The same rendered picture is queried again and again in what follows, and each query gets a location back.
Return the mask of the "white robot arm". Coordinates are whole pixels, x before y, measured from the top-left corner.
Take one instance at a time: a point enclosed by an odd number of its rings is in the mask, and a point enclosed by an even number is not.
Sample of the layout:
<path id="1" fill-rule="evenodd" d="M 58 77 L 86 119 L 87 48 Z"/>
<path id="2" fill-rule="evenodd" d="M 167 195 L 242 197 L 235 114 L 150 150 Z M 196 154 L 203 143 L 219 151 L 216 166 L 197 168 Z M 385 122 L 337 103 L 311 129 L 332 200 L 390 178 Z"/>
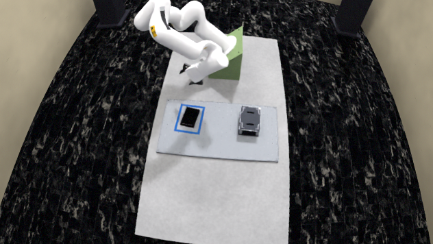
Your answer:
<path id="1" fill-rule="evenodd" d="M 198 43 L 177 32 L 187 29 L 196 20 L 195 34 L 203 40 Z M 203 50 L 207 51 L 208 57 L 202 57 L 198 66 L 203 76 L 227 67 L 226 55 L 236 45 L 236 37 L 227 37 L 207 21 L 204 8 L 198 1 L 191 1 L 179 10 L 171 7 L 170 0 L 149 0 L 136 15 L 134 25 L 140 31 L 149 30 L 156 42 L 190 60 L 196 60 Z"/>

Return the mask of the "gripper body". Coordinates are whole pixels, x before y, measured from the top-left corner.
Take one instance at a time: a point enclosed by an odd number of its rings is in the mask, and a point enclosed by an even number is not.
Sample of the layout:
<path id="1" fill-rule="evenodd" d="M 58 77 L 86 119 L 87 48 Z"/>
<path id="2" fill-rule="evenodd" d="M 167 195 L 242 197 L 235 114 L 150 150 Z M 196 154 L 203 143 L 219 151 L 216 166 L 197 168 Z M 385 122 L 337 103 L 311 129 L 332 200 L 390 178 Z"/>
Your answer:
<path id="1" fill-rule="evenodd" d="M 206 76 L 203 76 L 198 70 L 199 63 L 191 65 L 191 67 L 185 70 L 187 76 L 194 82 L 197 83 L 204 79 Z"/>

